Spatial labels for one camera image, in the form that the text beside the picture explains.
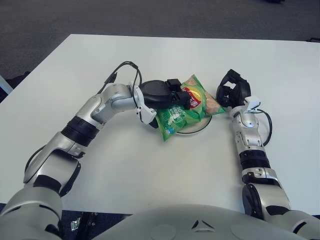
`chip bag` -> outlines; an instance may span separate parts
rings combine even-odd
[[[156,111],[155,118],[164,141],[182,128],[200,122],[204,116],[225,112],[225,109],[206,92],[195,75],[182,83],[181,90],[187,91],[191,96],[190,109],[185,109],[181,105],[173,105],[170,108]]]

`green snack bag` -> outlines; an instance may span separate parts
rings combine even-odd
[[[204,116],[225,112],[224,108],[206,92],[195,75],[192,75],[181,85],[181,90],[187,91],[191,96],[190,109],[187,110],[181,105],[174,105],[156,111],[155,118],[164,141],[182,128],[200,122]]]

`black connector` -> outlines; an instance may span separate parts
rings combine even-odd
[[[74,116],[61,131],[67,138],[85,147],[91,143],[98,132],[99,129],[78,116]]]

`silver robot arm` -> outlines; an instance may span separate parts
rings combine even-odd
[[[78,176],[78,159],[106,122],[115,114],[132,109],[145,124],[156,116],[145,105],[140,88],[133,84],[109,83],[102,93],[91,97],[26,166],[24,188],[0,214],[0,239],[61,239],[61,197]]]
[[[245,213],[265,220],[306,239],[320,239],[320,220],[291,210],[290,201],[276,171],[270,167],[254,113],[260,101],[255,96],[245,98],[245,105],[234,107],[230,115],[235,144],[242,166],[242,201]]]

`gray carpet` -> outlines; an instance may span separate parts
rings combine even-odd
[[[0,75],[32,71],[69,34],[305,41],[319,0],[0,0]]]

